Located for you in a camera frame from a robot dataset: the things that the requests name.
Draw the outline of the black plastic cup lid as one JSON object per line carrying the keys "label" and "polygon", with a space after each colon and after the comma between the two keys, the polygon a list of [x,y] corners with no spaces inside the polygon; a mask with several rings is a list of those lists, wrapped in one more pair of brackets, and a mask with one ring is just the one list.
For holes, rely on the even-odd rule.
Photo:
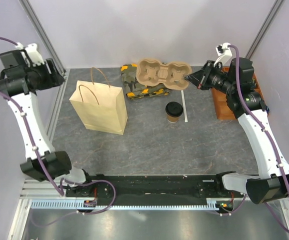
{"label": "black plastic cup lid", "polygon": [[176,118],[176,117],[180,117],[183,114],[184,109],[180,103],[176,101],[171,101],[165,106],[165,112],[169,116]]}

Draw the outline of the brown paper coffee cup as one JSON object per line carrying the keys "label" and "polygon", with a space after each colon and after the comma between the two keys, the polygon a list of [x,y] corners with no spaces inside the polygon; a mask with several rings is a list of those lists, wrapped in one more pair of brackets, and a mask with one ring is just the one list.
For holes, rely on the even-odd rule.
{"label": "brown paper coffee cup", "polygon": [[176,123],[183,114],[184,109],[180,103],[171,101],[165,106],[165,112],[167,115],[167,120],[170,123]]}

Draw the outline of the cardboard cup carrier tray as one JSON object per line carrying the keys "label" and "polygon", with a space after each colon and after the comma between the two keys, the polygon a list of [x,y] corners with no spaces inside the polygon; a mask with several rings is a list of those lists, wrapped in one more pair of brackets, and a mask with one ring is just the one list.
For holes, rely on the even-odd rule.
{"label": "cardboard cup carrier tray", "polygon": [[144,58],[137,64],[136,79],[142,85],[154,87],[163,84],[168,89],[181,91],[189,86],[185,77],[192,72],[186,62],[162,63],[155,58]]}

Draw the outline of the brown paper bag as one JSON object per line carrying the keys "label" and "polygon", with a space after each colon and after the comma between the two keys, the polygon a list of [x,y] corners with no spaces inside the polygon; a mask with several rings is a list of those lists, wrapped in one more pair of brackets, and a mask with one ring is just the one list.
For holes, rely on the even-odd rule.
{"label": "brown paper bag", "polygon": [[96,70],[106,84],[94,81],[91,72],[91,81],[76,82],[69,101],[86,129],[123,135],[128,120],[123,88],[111,85],[106,75],[100,69]]}

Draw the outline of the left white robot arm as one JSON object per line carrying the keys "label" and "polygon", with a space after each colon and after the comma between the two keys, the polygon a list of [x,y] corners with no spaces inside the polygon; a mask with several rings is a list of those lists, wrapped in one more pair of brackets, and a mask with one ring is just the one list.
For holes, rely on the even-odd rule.
{"label": "left white robot arm", "polygon": [[65,151],[55,150],[40,116],[37,91],[65,82],[53,59],[43,59],[37,50],[26,48],[3,52],[0,60],[4,66],[0,73],[0,93],[14,113],[25,147],[21,171],[39,182],[63,177],[77,184],[82,196],[92,195],[94,184],[86,180],[82,169],[72,166]]}

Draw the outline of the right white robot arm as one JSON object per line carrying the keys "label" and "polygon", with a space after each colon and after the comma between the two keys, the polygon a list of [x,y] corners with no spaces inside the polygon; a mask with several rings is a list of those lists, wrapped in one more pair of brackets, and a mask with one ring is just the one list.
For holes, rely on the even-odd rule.
{"label": "right white robot arm", "polygon": [[201,70],[185,76],[185,80],[200,90],[215,89],[226,95],[226,103],[243,128],[254,153],[258,174],[221,173],[213,184],[214,193],[225,197],[231,191],[247,194],[254,204],[288,197],[289,164],[283,157],[271,133],[268,112],[262,96],[255,91],[252,61],[233,59],[228,71],[221,63],[208,60]]}

